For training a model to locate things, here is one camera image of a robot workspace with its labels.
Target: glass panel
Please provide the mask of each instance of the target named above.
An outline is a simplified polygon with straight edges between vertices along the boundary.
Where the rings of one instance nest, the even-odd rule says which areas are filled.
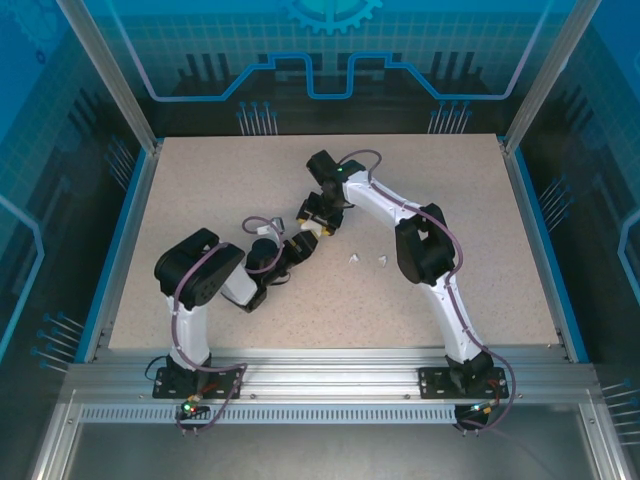
[[[0,105],[0,465],[27,478],[140,146],[51,0],[0,2]]]
[[[636,386],[639,22],[637,2],[602,2],[521,145],[587,352],[603,383]]]
[[[574,0],[90,0],[154,131],[505,133]]]

